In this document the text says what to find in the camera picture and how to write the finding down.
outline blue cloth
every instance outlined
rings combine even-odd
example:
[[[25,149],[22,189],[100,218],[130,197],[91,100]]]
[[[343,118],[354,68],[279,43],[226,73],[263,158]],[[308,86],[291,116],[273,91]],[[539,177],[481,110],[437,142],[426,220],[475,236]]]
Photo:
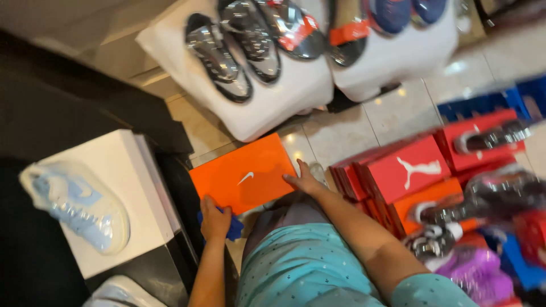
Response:
[[[224,213],[222,208],[216,207],[216,209],[220,210],[221,213]],[[203,223],[203,213],[201,211],[197,212],[197,220],[199,221],[199,225]],[[235,239],[241,237],[241,231],[244,227],[245,225],[243,225],[235,215],[232,215],[232,223],[229,225],[228,234],[225,237],[232,242],[235,241]]]
[[[393,307],[477,306],[457,285],[436,274],[404,280],[392,302]],[[269,233],[242,264],[236,305],[384,306],[365,269],[327,223]]]

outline nike swoosh logo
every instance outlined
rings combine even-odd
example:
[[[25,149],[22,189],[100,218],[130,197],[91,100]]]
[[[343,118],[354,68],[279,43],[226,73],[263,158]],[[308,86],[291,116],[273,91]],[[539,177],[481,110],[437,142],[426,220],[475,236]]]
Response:
[[[245,179],[247,179],[248,177],[252,177],[254,178],[254,173],[253,172],[248,172],[248,174],[246,174],[246,176],[244,176],[241,181],[239,181],[239,183],[237,185],[240,185],[241,182],[245,181]]]

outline person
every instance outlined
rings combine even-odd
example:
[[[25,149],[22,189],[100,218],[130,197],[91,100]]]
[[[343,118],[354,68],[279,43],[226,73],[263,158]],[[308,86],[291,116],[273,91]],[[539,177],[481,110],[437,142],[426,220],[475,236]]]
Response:
[[[263,212],[244,251],[236,306],[477,306],[432,274],[386,229],[317,181],[307,163],[284,175],[297,191]],[[201,201],[206,239],[190,307],[225,306],[224,246],[231,209]]]

